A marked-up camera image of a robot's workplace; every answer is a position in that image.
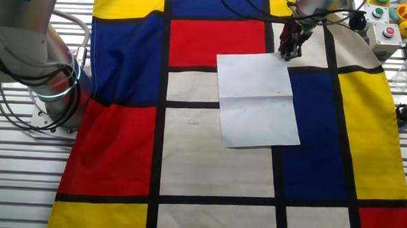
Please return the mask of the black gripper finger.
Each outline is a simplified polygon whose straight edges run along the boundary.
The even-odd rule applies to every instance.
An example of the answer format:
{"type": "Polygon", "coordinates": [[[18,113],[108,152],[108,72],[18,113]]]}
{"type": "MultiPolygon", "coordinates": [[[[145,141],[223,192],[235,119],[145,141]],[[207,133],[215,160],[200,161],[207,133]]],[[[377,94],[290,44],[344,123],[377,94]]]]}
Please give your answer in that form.
{"type": "Polygon", "coordinates": [[[291,54],[289,46],[290,46],[290,43],[287,40],[282,40],[280,42],[278,51],[281,54],[281,58],[283,58],[283,59],[288,59],[289,58],[289,56],[291,54]]]}
{"type": "Polygon", "coordinates": [[[290,59],[292,60],[299,57],[301,57],[301,45],[299,43],[294,43],[290,54],[290,59]]]}

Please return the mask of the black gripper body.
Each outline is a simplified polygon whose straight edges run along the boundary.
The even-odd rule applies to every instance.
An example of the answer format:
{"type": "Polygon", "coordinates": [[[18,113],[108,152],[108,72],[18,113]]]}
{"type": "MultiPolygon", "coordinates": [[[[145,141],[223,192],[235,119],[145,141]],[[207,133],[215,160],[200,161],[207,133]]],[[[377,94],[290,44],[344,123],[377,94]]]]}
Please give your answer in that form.
{"type": "Polygon", "coordinates": [[[281,45],[302,45],[312,35],[312,27],[288,21],[280,34],[281,45]]]}

